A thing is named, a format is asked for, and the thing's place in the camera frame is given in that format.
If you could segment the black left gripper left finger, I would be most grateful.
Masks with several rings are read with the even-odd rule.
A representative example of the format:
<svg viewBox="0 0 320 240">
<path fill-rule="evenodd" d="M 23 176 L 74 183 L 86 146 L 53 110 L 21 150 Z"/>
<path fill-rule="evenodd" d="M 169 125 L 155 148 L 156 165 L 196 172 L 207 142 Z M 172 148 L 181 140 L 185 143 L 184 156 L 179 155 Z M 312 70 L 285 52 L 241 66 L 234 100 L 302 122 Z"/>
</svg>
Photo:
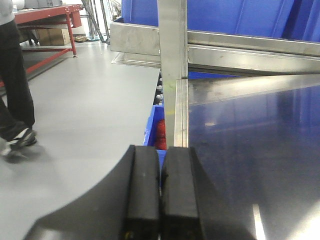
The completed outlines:
<svg viewBox="0 0 320 240">
<path fill-rule="evenodd" d="M 94 187 L 35 221 L 26 240 L 156 240 L 159 163 L 154 147 L 130 145 Z"/>
</svg>

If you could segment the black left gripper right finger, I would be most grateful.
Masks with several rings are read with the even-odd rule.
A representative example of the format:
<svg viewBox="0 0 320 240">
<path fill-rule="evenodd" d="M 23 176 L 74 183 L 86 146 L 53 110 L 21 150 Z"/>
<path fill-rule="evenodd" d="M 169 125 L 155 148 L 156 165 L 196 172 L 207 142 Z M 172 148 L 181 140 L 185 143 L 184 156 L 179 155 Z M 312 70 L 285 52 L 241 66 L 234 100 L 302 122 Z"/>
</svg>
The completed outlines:
<svg viewBox="0 0 320 240">
<path fill-rule="evenodd" d="M 200 164 L 194 148 L 170 147 L 161 172 L 161 239 L 253 240 Z"/>
</svg>

